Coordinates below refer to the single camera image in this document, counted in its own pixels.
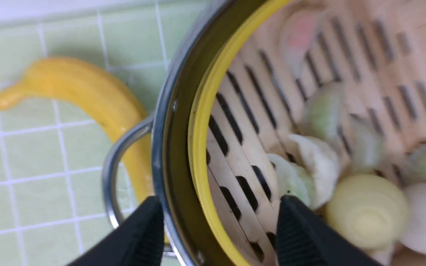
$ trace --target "steamer basket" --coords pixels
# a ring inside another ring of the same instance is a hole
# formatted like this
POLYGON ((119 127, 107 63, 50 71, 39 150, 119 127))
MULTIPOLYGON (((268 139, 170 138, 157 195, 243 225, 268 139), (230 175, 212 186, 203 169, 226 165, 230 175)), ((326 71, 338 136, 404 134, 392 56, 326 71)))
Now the steamer basket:
POLYGON ((348 114, 372 121, 389 160, 377 171, 399 185, 406 153, 426 141, 426 0, 270 0, 225 44, 196 93, 189 160, 203 212, 237 265, 275 265, 277 181, 266 153, 289 158, 306 99, 342 81, 339 155, 352 153, 348 114), (324 7, 301 76, 277 51, 285 20, 324 7))

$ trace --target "yellow banana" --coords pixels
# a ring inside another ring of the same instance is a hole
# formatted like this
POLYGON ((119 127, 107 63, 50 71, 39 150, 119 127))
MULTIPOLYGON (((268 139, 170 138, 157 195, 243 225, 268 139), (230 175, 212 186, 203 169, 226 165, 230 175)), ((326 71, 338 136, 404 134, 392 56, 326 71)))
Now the yellow banana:
MULTIPOLYGON (((111 141, 147 117, 140 101, 115 76, 78 59, 41 59, 26 70, 14 86, 0 92, 0 110, 30 97, 68 101, 90 115, 111 141)), ((123 157, 139 202, 153 194, 151 139, 132 145, 123 157)))

